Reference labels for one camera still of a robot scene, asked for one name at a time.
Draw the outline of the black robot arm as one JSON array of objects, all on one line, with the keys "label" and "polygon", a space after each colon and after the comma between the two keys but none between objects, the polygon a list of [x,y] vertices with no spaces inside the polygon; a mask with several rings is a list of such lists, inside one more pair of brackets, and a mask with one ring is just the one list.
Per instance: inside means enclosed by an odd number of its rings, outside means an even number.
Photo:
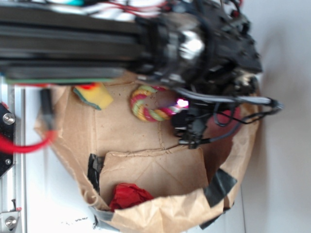
[{"label": "black robot arm", "polygon": [[209,143],[206,121],[246,102],[262,71],[241,1],[232,4],[227,14],[212,0],[1,1],[0,73],[8,84],[41,88],[47,126],[42,142],[18,146],[2,137],[1,150],[31,152],[54,140],[51,85],[90,92],[125,70],[142,82],[130,99],[137,118],[181,116],[180,144]]}]

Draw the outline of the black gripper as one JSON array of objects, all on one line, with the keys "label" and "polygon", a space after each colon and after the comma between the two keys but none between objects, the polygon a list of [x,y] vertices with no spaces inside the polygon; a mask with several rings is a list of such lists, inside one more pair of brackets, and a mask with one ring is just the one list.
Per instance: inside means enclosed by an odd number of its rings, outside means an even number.
[{"label": "black gripper", "polygon": [[228,15],[212,0],[177,1],[150,19],[139,18],[144,53],[137,73],[142,81],[167,87],[189,102],[172,124],[179,144],[197,148],[222,136],[204,138],[210,118],[254,104],[255,75],[262,71],[248,19],[236,9]]}]

